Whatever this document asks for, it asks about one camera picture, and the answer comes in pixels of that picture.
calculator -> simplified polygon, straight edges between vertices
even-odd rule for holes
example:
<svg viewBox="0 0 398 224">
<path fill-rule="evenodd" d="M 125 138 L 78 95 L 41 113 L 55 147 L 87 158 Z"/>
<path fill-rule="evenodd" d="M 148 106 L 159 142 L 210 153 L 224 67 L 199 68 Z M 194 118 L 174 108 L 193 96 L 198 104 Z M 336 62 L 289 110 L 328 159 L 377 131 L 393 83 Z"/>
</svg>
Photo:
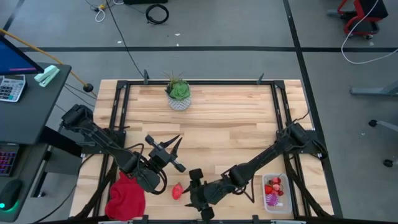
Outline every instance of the calculator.
<svg viewBox="0 0 398 224">
<path fill-rule="evenodd" d="M 5 75 L 0 85 L 0 101 L 17 102 L 26 85 L 25 75 Z"/>
</svg>

rgb keyboard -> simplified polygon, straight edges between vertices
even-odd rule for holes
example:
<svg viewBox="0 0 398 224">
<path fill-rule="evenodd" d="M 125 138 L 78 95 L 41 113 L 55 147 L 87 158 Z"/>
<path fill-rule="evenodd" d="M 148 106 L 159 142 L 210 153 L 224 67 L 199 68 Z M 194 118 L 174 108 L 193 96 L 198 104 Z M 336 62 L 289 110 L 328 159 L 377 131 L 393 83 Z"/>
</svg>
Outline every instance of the rgb keyboard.
<svg viewBox="0 0 398 224">
<path fill-rule="evenodd" d="M 0 146 L 0 177 L 9 177 L 16 164 L 18 146 Z"/>
</svg>

desk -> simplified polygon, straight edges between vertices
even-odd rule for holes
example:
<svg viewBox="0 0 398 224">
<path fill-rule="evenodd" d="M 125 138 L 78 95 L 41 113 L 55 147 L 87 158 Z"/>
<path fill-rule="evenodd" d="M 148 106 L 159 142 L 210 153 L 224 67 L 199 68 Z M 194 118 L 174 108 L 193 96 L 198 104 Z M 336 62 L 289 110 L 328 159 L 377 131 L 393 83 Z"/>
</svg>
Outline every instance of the desk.
<svg viewBox="0 0 398 224">
<path fill-rule="evenodd" d="M 38 63 L 46 68 L 50 63 Z M 45 153 L 48 138 L 56 131 L 45 126 L 55 102 L 68 78 L 69 65 L 55 65 L 60 69 L 58 75 L 43 88 L 34 80 L 35 75 L 26 75 L 28 87 L 17 103 L 0 101 L 0 142 L 20 144 L 19 160 L 11 177 L 0 177 L 0 190 L 12 179 L 20 179 L 22 188 L 18 203 L 13 210 L 0 211 L 0 222 L 13 222 L 25 202 L 36 177 Z"/>
<path fill-rule="evenodd" d="M 284 81 L 292 118 L 299 118 L 307 112 L 301 82 Z M 116 84 L 117 80 L 103 80 L 99 88 L 94 121 L 102 128 L 109 126 Z M 194 208 L 183 206 L 189 203 L 189 194 L 183 195 L 179 201 L 172 199 L 173 185 L 180 182 L 184 188 L 188 187 L 188 171 L 196 168 L 202 169 L 203 180 L 219 179 L 220 174 L 231 166 L 249 161 L 271 145 L 277 130 L 271 88 L 263 85 L 191 85 L 192 105 L 186 111 L 174 111 L 168 106 L 164 88 L 155 85 L 131 87 L 125 146 L 145 142 L 146 134 L 157 142 L 180 134 L 183 140 L 178 150 L 178 161 L 187 171 L 181 174 L 171 165 L 165 168 L 169 180 L 167 190 L 162 195 L 146 193 L 145 214 L 150 220 L 198 219 L 200 214 Z M 123 102 L 123 91 L 120 102 Z M 119 124 L 119 120 L 120 116 L 117 116 L 115 123 Z M 309 116 L 300 123 L 306 129 L 312 128 Z M 144 155 L 147 156 L 152 148 L 145 145 Z M 308 190 L 326 212 L 333 214 L 321 162 L 307 154 L 301 154 L 300 158 Z M 100 155 L 83 166 L 70 215 L 76 215 L 92 196 L 98 184 L 100 167 Z M 255 214 L 260 219 L 293 218 L 292 214 L 271 214 L 264 209 L 261 175 L 281 172 L 285 172 L 282 156 L 256 172 L 254 204 L 244 195 L 228 195 L 213 206 L 215 219 L 250 220 Z M 303 215 L 300 192 L 296 192 L 300 214 Z M 103 202 L 106 197 L 107 192 L 103 194 Z"/>
</svg>

wooden tabletop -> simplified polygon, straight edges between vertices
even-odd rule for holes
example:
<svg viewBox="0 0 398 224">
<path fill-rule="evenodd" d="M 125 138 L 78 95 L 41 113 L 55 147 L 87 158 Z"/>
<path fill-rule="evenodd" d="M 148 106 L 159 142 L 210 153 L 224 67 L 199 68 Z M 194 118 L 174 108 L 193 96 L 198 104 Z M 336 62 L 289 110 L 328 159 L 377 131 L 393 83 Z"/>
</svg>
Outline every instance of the wooden tabletop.
<svg viewBox="0 0 398 224">
<path fill-rule="evenodd" d="M 307 112 L 307 102 L 300 80 L 284 80 L 292 118 Z M 102 80 L 95 106 L 94 121 L 102 128 L 109 126 L 117 80 Z M 164 170 L 168 184 L 161 195 L 146 193 L 145 214 L 149 219 L 178 220 L 199 219 L 194 208 L 184 207 L 189 203 L 189 194 L 180 200 L 172 198 L 171 189 L 181 183 L 189 185 L 188 171 L 201 168 L 203 180 L 219 179 L 220 174 L 235 164 L 250 161 L 275 141 L 277 123 L 271 88 L 269 85 L 191 85 L 192 105 L 185 111 L 174 111 L 167 104 L 164 86 L 132 86 L 126 116 L 126 143 L 131 146 L 145 142 L 150 134 L 157 142 L 166 141 L 176 135 L 183 137 L 178 150 L 178 161 L 187 170 L 177 171 L 169 164 Z M 300 121 L 306 129 L 312 129 L 310 117 Z M 146 144 L 143 155 L 152 148 Z M 325 211 L 333 214 L 328 188 L 321 162 L 310 155 L 300 155 L 305 184 Z M 92 196 L 98 185 L 102 155 L 95 155 L 80 172 L 71 215 L 77 214 Z M 254 178 L 255 203 L 244 195 L 227 195 L 213 206 L 215 219 L 260 219 L 293 218 L 292 213 L 279 215 L 267 213 L 262 199 L 263 174 L 285 173 L 282 156 L 274 159 L 256 172 Z M 296 189 L 300 214 L 303 215 L 300 191 Z M 104 194 L 101 214 L 104 213 L 107 192 Z"/>
</svg>

monitor screen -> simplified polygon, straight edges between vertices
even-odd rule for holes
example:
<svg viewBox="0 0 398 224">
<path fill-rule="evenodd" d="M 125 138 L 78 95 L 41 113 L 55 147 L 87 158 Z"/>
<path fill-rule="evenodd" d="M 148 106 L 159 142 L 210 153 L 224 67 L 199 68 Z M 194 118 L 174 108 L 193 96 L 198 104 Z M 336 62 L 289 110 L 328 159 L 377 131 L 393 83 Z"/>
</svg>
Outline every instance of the monitor screen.
<svg viewBox="0 0 398 224">
<path fill-rule="evenodd" d="M 41 73 L 42 69 L 28 56 L 0 37 L 0 75 Z"/>
</svg>

